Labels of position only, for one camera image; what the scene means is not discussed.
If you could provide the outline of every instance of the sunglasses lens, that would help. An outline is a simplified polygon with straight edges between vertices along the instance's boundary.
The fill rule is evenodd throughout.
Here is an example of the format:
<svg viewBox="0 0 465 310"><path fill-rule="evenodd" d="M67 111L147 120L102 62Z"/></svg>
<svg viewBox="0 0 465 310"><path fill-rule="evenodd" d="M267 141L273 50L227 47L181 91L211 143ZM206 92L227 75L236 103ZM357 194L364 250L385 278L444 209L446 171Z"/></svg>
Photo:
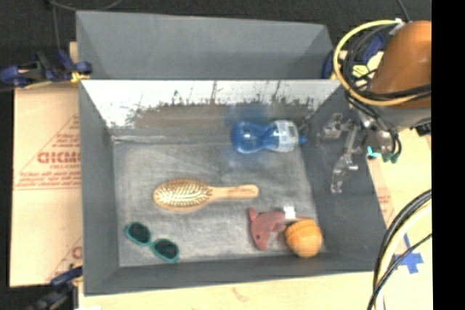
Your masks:
<svg viewBox="0 0 465 310"><path fill-rule="evenodd" d="M159 239L154 242L155 254L165 261L175 262L179 257L179 248L168 239Z"/></svg>
<svg viewBox="0 0 465 310"><path fill-rule="evenodd" d="M139 222L128 225L126 234L140 244L148 244L152 239L150 230Z"/></svg>

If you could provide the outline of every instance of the bundle of cables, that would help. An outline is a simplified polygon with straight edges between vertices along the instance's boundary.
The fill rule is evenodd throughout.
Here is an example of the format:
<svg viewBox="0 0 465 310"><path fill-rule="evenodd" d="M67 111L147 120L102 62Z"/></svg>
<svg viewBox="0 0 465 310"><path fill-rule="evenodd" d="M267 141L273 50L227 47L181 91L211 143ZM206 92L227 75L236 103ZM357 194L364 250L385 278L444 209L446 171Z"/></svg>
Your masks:
<svg viewBox="0 0 465 310"><path fill-rule="evenodd" d="M384 306L384 300L381 292L383 286L385 286L387 280L391 277L394 270L402 263L413 250L417 249L418 246L426 242L432 237L432 232L427 236L419 240L416 244L410 246L392 261L392 257L403 240L405 233L427 213L432 212L432 190L429 189L423 192L418 197L409 202L402 210L397 214L394 221L389 225L384 239L381 242L381 247L376 261L374 276L373 276L373 293L368 303L368 310L375 308L376 310L382 309Z"/></svg>
<svg viewBox="0 0 465 310"><path fill-rule="evenodd" d="M394 106L417 99L423 99L431 95L431 84L408 89L405 91L397 91L393 93L377 94L370 91L370 79L376 72L376 69L369 70L367 73L359 77L354 77L352 69L357 62L357 58L365 51L367 44L371 39L381 32L391 31L394 27L402 25L401 20L378 20L363 24L346 34L333 53L333 71L336 77L341 81L347 93L356 99L360 104L365 106ZM356 41L347 48L347 54L344 59L340 57L343 47L348 40L355 37Z"/></svg>
<svg viewBox="0 0 465 310"><path fill-rule="evenodd" d="M385 160L397 161L402 151L398 129L382 118L383 107L393 107L406 102L424 99L431 95L431 84L392 93L371 91L371 81L378 66L369 68L369 60L382 48L382 42L376 46L376 40L387 40L393 31L404 26L402 20L378 20L363 24L351 30L338 43L333 51L333 73L345 88L349 103L364 115L374 120L376 129L386 131L392 138L392 148L383 154Z"/></svg>

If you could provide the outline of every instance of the gray bin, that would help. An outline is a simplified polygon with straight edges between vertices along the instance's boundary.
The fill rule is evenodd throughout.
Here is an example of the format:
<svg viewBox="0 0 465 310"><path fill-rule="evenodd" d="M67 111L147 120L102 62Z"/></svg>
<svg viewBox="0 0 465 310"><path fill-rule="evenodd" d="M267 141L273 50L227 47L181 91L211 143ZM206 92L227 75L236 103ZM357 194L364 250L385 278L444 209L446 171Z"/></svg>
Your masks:
<svg viewBox="0 0 465 310"><path fill-rule="evenodd" d="M341 195L332 195L331 172L345 137L317 139L332 113L352 116L337 82L319 79L331 50L325 26L117 12L76 17L80 60L94 66L80 87L87 295L373 269L385 226L365 159L355 157L360 170ZM231 152L228 131L239 118L304 117L310 118L307 143L285 158L261 152L243 161ZM172 164L174 157L182 166ZM251 161L264 168L247 168ZM262 189L247 203L158 214L150 191L177 172L212 186L247 176ZM280 177L297 185L281 187ZM284 204L318 221L324 245L316 257L297 258L278 239L266 252L254 249L247 207L262 212ZM148 248L125 240L122 226L132 219L144 220L154 237L174 237L190 254L176 264L156 261Z"/></svg>

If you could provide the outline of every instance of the hairbrush handle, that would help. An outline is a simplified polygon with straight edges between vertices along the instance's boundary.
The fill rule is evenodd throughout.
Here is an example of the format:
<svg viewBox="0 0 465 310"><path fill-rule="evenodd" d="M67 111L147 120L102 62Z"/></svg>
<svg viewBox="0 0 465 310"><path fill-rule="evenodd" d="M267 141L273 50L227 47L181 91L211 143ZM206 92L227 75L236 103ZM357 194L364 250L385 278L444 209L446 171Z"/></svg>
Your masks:
<svg viewBox="0 0 465 310"><path fill-rule="evenodd" d="M259 195L256 185L240 185L231 187L211 187L211 200L214 199L254 199Z"/></svg>

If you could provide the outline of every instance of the blue clamp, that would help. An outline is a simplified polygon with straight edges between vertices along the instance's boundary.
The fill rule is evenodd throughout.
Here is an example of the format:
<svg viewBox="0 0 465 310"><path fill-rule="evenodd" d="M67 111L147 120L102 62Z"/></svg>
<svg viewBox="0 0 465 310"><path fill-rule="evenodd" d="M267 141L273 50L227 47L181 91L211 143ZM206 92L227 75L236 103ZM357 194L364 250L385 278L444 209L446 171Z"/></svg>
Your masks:
<svg viewBox="0 0 465 310"><path fill-rule="evenodd" d="M49 61L41 51L25 65L12 65L0 70L0 81L6 85L24 88L42 81L70 81L73 73L89 76L92 65L87 61L74 63L62 49L58 51L58 61Z"/></svg>
<svg viewBox="0 0 465 310"><path fill-rule="evenodd" d="M371 40L370 44L367 46L366 50L363 52L363 55L360 58L360 63L362 65L367 65L371 58L375 56L376 53L381 51L384 42L385 40L383 36L380 33L377 33Z"/></svg>
<svg viewBox="0 0 465 310"><path fill-rule="evenodd" d="M334 50L331 50L328 55L326 56L323 66L321 67L321 78L322 79L329 79L331 74L333 73L333 57L334 57Z"/></svg>
<svg viewBox="0 0 465 310"><path fill-rule="evenodd" d="M55 310L64 304L73 295L76 302L77 288L72 281L82 276L82 266L71 269L63 274L58 275L50 282L52 290L46 295L40 297L33 304L26 306L25 310Z"/></svg>

